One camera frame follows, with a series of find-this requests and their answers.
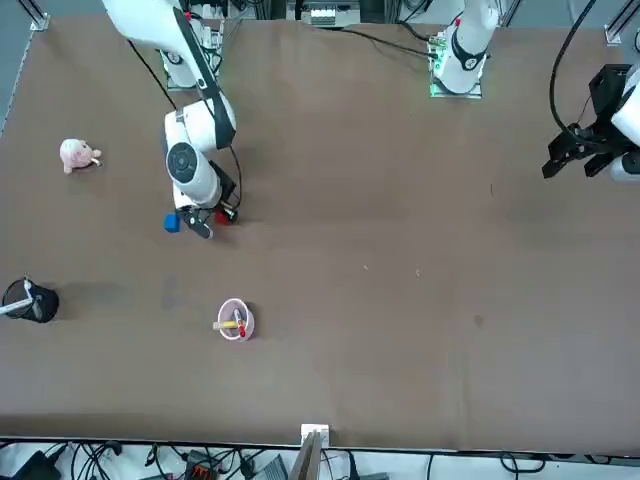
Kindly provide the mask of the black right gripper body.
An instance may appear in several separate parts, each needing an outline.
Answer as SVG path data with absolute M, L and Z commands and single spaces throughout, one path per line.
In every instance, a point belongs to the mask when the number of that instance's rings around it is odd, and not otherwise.
M 220 195 L 215 208 L 236 209 L 236 206 L 231 204 L 231 196 L 237 186 L 236 182 L 213 160 L 209 161 L 209 165 L 215 171 L 220 183 Z

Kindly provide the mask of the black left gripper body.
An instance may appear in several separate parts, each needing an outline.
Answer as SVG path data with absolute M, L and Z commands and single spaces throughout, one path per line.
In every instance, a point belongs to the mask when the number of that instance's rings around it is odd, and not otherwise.
M 605 64 L 589 82 L 595 120 L 590 128 L 634 127 L 632 64 Z

